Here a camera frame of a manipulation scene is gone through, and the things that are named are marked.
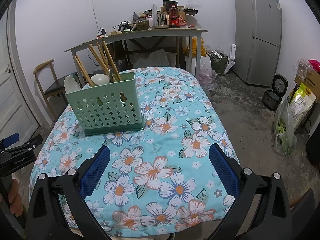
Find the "wooden chopstick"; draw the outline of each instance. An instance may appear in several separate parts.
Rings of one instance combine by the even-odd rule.
[[[108,61],[106,60],[106,57],[105,57],[104,54],[103,54],[103,51],[102,51],[99,43],[97,43],[97,47],[98,47],[98,49],[99,49],[99,52],[100,52],[100,55],[101,55],[101,58],[102,58],[104,64],[107,66],[107,68],[108,68],[108,70],[109,70],[109,69],[110,69],[110,66],[109,66],[109,64],[108,64]]]
[[[94,47],[92,46],[92,44],[89,44],[89,50],[91,51],[91,53],[93,54],[93,56],[96,58],[96,60],[98,61],[98,63],[100,64],[100,66],[102,67],[102,69],[105,71],[105,73],[109,76],[110,72],[107,68],[107,66],[104,64],[103,60],[100,58],[100,56],[97,54],[96,50],[94,49]],[[114,78],[114,76],[112,76],[113,82],[117,82],[116,79]]]
[[[84,66],[83,66],[83,64],[82,64],[79,56],[78,56],[78,55],[74,55],[74,58],[75,58],[75,60],[76,60],[76,62],[77,62],[77,64],[78,64],[78,66],[79,66],[82,74],[84,75],[85,79],[88,81],[89,86],[90,86],[90,87],[94,87],[95,84],[93,83],[93,81],[92,81],[91,78],[89,77],[89,75],[88,75],[87,71],[85,70],[85,68],[84,68]]]
[[[102,45],[103,45],[104,50],[106,51],[107,58],[108,58],[108,60],[110,61],[111,66],[112,66],[114,72],[116,73],[116,76],[117,76],[118,80],[119,80],[119,81],[122,81],[122,79],[121,79],[121,77],[120,77],[120,75],[119,75],[119,72],[118,72],[118,70],[117,70],[117,68],[116,68],[116,65],[115,65],[115,63],[113,62],[113,59],[112,59],[112,57],[111,57],[111,55],[110,55],[110,52],[109,52],[109,50],[108,50],[108,47],[107,47],[105,41],[102,41]]]

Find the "floral tablecloth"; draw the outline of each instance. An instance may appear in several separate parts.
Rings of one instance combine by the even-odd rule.
[[[40,173],[63,175],[106,145],[110,162],[85,201],[111,236],[172,233],[223,218],[234,198],[209,160],[209,147],[218,143],[238,159],[198,81],[179,68],[130,71],[136,72],[145,129],[87,137],[69,105],[35,162],[30,196]],[[70,227],[76,228],[66,200],[60,202]]]

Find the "rice cooker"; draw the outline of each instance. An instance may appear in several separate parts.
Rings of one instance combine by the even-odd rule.
[[[288,81],[281,75],[277,74],[272,80],[272,90],[264,92],[262,97],[263,104],[271,111],[276,111],[282,97],[287,92]]]

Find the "door frame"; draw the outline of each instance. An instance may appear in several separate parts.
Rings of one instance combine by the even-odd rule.
[[[7,40],[10,61],[12,65],[12,72],[17,81],[20,93],[22,94],[27,106],[29,107],[31,113],[35,117],[36,121],[40,126],[49,126],[49,123],[42,114],[39,106],[37,105],[31,90],[28,86],[27,80],[23,73],[21,62],[19,59],[17,42],[16,42],[16,33],[15,33],[15,11],[16,11],[17,0],[12,0],[8,8],[8,17],[7,17]]]

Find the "refrigerator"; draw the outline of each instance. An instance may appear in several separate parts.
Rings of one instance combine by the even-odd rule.
[[[271,86],[282,36],[279,0],[235,0],[236,56],[233,71],[246,83]]]

